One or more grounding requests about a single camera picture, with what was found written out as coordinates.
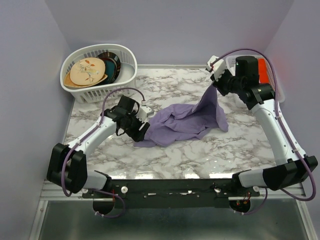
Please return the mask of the white rectangular tray basket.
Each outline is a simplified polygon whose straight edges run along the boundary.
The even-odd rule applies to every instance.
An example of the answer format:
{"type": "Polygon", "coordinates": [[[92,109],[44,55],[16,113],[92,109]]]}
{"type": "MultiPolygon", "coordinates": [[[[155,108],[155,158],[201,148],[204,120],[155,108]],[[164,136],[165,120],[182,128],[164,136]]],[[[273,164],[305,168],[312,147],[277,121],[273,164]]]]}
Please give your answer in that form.
{"type": "MultiPolygon", "coordinates": [[[[229,55],[225,58],[225,63],[226,66],[228,68],[228,70],[231,72],[232,75],[235,75],[235,70],[236,70],[236,58],[243,56],[242,54],[232,54],[229,55]]],[[[265,58],[261,55],[261,54],[251,54],[250,56],[255,57],[256,59],[259,58],[263,58],[265,60],[265,58]]],[[[272,74],[272,69],[270,64],[267,62],[267,60],[265,60],[266,65],[267,65],[267,74],[268,74],[268,78],[269,78],[269,84],[272,86],[273,89],[275,89],[275,83],[274,83],[274,77],[272,74]]],[[[279,103],[283,103],[285,101],[285,95],[284,92],[282,90],[282,86],[281,83],[279,82],[279,79],[276,80],[277,82],[277,88],[276,88],[276,95],[277,95],[277,99],[279,103]]]]}

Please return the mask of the purple t shirt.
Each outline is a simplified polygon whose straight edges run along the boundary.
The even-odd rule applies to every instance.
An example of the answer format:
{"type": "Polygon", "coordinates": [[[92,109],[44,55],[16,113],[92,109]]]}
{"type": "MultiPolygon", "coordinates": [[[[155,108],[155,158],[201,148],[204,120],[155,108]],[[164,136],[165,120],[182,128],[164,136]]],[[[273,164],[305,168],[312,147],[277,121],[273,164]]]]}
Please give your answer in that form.
{"type": "Polygon", "coordinates": [[[217,89],[212,85],[198,104],[171,104],[148,122],[144,140],[136,142],[136,147],[168,147],[176,141],[201,140],[211,129],[229,130],[226,114],[218,103],[217,89]]]}

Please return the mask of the white oval dish basket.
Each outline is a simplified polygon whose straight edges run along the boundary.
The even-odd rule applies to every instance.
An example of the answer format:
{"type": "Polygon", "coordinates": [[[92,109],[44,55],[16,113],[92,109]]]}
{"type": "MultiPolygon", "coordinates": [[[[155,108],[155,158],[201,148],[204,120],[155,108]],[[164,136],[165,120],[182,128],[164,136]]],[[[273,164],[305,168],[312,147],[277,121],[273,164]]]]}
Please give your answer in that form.
{"type": "Polygon", "coordinates": [[[115,89],[135,88],[137,71],[138,65],[136,57],[129,48],[110,43],[89,45],[72,52],[64,60],[60,69],[60,85],[62,89],[69,92],[78,103],[97,103],[103,101],[107,94],[115,89]],[[97,84],[85,88],[64,85],[66,75],[76,62],[84,58],[94,58],[101,54],[105,56],[109,55],[120,63],[119,75],[113,83],[97,84]]]}

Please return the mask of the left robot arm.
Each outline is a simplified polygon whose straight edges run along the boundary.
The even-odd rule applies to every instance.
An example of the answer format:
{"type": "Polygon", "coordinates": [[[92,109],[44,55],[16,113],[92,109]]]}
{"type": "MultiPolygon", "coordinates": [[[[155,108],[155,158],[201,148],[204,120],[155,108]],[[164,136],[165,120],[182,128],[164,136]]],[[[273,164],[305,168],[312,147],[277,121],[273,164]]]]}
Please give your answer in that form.
{"type": "Polygon", "coordinates": [[[133,141],[142,141],[150,127],[146,119],[153,113],[144,102],[121,96],[116,106],[103,108],[98,120],[81,136],[53,147],[46,179],[62,187],[67,196],[86,189],[101,198],[107,197],[112,190],[112,178],[97,170],[88,171],[87,158],[108,137],[120,136],[120,130],[133,141]]]}

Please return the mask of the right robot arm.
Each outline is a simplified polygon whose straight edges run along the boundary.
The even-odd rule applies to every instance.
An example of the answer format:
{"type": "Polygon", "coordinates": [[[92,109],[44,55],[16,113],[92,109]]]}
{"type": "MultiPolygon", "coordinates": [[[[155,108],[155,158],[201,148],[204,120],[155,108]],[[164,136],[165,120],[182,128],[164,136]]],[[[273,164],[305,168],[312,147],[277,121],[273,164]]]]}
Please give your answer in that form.
{"type": "Polygon", "coordinates": [[[308,156],[293,137],[280,106],[275,101],[275,91],[269,83],[260,83],[259,62],[254,56],[235,59],[232,74],[223,59],[213,56],[207,63],[212,73],[214,87],[225,96],[236,94],[260,123],[271,146],[276,165],[274,167],[246,170],[235,173],[230,191],[241,196],[250,187],[280,190],[302,183],[318,165],[315,156],[308,156]]]}

